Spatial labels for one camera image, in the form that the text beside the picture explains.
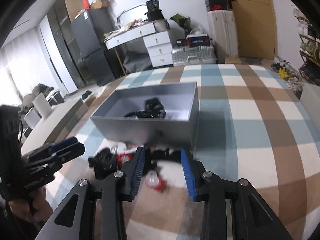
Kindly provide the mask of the person's left hand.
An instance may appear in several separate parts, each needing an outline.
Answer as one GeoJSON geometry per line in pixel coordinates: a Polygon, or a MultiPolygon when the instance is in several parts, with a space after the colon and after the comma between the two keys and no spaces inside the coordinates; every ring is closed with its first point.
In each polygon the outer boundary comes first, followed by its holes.
{"type": "Polygon", "coordinates": [[[46,200],[46,193],[47,191],[45,187],[41,187],[35,192],[35,197],[32,201],[32,207],[34,209],[33,212],[31,212],[31,206],[28,202],[23,199],[11,200],[9,202],[9,207],[12,213],[22,220],[30,222],[28,214],[33,213],[33,218],[37,222],[46,222],[53,214],[53,209],[46,200]]]}

